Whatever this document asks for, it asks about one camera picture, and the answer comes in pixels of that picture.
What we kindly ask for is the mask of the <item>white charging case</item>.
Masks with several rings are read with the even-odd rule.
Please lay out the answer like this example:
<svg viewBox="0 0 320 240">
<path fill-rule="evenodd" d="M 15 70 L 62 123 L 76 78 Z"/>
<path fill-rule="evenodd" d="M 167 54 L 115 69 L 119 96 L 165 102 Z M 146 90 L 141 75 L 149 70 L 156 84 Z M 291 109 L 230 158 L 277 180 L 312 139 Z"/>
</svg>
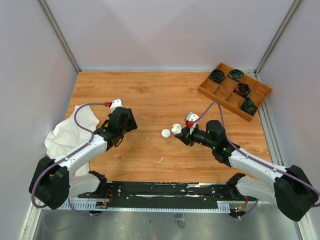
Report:
<svg viewBox="0 0 320 240">
<path fill-rule="evenodd" d="M 171 132 L 174 135 L 178 135 L 182 132 L 182 126 L 179 123 L 175 123 L 172 125 Z"/>
<path fill-rule="evenodd" d="M 165 139 L 169 138 L 171 136 L 171 131 L 169 129 L 163 129 L 161 131 L 161 136 Z"/>
</svg>

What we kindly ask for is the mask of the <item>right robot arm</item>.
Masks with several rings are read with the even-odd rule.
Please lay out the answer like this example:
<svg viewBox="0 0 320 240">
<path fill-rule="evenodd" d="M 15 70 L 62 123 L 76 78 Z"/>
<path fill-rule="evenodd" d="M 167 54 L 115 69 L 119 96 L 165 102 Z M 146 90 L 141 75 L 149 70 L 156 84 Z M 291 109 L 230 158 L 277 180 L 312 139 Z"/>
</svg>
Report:
<svg viewBox="0 0 320 240">
<path fill-rule="evenodd" d="M 206 146 L 219 163 L 248 173 L 236 176 L 227 186 L 227 196 L 232 200 L 245 196 L 271 203 L 295 222 L 319 200 L 319 194 L 300 167 L 276 165 L 250 154 L 229 141 L 218 120 L 208 121 L 206 130 L 187 125 L 174 136 L 187 146 L 195 143 Z"/>
</svg>

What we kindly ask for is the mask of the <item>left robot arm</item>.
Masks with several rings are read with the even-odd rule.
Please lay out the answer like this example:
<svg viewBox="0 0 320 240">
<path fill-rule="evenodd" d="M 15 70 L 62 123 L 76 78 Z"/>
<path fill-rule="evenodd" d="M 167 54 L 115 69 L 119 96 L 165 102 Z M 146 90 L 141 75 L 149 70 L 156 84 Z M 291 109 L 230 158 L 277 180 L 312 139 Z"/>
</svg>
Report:
<svg viewBox="0 0 320 240">
<path fill-rule="evenodd" d="M 89 140 L 59 157 L 41 158 L 29 185 L 32 204 L 39 208 L 36 200 L 40 200 L 42 208 L 55 210 L 66 200 L 84 193 L 103 197 L 107 193 L 107 180 L 103 175 L 95 171 L 80 176 L 75 173 L 94 157 L 118 147 L 125 133 L 137 128 L 132 110 L 120 106 L 109 114 L 105 125 L 95 130 Z"/>
</svg>

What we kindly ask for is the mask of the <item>white cloth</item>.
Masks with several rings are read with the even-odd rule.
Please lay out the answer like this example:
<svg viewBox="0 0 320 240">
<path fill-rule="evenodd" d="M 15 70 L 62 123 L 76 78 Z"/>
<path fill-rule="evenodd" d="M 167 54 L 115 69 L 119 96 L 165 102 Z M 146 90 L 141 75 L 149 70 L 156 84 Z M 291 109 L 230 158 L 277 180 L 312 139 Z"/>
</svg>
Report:
<svg viewBox="0 0 320 240">
<path fill-rule="evenodd" d="M 91 137 L 90 132 L 76 125 L 74 115 L 76 115 L 76 120 L 82 127 L 92 132 L 96 130 L 100 122 L 90 106 L 81 108 L 78 113 L 73 112 L 70 117 L 58 123 L 47 134 L 44 145 L 49 158 L 59 157 L 83 144 Z"/>
</svg>

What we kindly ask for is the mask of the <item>dark swirl cup far left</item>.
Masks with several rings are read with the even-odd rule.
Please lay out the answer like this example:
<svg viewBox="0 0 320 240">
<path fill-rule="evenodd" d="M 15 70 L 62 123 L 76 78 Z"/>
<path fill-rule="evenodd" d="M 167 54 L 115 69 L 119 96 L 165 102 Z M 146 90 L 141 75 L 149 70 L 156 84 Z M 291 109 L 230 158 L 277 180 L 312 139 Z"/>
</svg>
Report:
<svg viewBox="0 0 320 240">
<path fill-rule="evenodd" d="M 220 84 L 225 79 L 225 73 L 222 70 L 215 69 L 213 70 L 208 78 L 213 82 Z"/>
</svg>

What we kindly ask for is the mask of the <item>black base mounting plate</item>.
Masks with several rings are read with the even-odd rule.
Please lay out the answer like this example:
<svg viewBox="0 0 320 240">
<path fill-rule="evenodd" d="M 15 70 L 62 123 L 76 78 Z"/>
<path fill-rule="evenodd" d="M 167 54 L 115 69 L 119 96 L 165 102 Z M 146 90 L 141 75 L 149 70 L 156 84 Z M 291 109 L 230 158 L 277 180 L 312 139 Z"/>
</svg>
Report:
<svg viewBox="0 0 320 240">
<path fill-rule="evenodd" d="M 219 201 L 254 201 L 226 184 L 206 182 L 114 181 L 98 197 L 104 208 L 132 210 L 213 210 Z"/>
</svg>

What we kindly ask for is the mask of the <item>wooden compartment tray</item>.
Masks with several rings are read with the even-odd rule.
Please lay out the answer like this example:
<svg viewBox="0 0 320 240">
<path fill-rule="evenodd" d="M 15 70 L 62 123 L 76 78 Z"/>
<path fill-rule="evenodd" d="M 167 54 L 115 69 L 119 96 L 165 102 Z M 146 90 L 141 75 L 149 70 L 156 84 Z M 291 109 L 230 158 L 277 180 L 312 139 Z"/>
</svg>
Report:
<svg viewBox="0 0 320 240">
<path fill-rule="evenodd" d="M 251 122 L 272 90 L 247 73 L 221 62 L 199 85 L 197 91 Z"/>
</svg>

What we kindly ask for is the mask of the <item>blue green swirl cup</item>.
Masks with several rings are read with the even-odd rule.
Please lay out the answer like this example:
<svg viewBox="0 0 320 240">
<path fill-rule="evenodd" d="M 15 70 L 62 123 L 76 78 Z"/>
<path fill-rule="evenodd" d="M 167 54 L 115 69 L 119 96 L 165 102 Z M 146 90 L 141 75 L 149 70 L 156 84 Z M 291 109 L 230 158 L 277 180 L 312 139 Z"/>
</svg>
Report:
<svg viewBox="0 0 320 240">
<path fill-rule="evenodd" d="M 255 105 L 255 103 L 253 102 L 253 100 L 250 97 L 246 97 L 244 99 L 244 102 L 240 106 L 240 109 L 243 112 L 253 116 L 256 113 L 258 107 Z"/>
</svg>

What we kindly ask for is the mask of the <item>dark red swirl cup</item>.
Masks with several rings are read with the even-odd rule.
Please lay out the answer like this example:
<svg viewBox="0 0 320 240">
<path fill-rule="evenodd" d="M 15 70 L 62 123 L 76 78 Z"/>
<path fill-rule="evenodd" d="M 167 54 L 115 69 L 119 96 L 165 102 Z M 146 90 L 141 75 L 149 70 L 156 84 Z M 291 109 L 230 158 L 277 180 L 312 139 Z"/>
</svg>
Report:
<svg viewBox="0 0 320 240">
<path fill-rule="evenodd" d="M 239 83 L 236 88 L 233 90 L 234 93 L 241 96 L 242 98 L 246 98 L 251 92 L 251 88 L 246 83 Z"/>
</svg>

